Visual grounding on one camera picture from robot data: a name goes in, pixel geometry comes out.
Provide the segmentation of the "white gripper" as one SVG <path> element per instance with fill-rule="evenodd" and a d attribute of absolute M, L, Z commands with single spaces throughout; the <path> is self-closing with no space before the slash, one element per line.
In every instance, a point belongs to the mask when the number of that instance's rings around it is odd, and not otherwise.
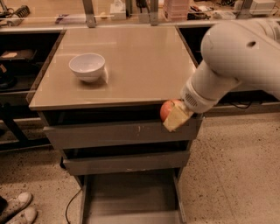
<path fill-rule="evenodd" d="M 201 114 L 212 108 L 218 101 L 200 96 L 188 80 L 180 91 L 181 100 L 169 100 L 162 105 L 162 122 L 170 132 L 185 124 L 193 113 Z"/>

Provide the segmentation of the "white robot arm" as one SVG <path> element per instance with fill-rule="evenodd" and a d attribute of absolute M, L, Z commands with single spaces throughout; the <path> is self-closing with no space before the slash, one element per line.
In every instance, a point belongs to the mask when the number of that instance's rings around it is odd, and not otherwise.
<path fill-rule="evenodd" d="M 182 87 L 180 99 L 160 109 L 168 131 L 208 111 L 242 83 L 280 99 L 280 24 L 275 20 L 215 24 L 204 35 L 200 51 L 202 61 Z"/>

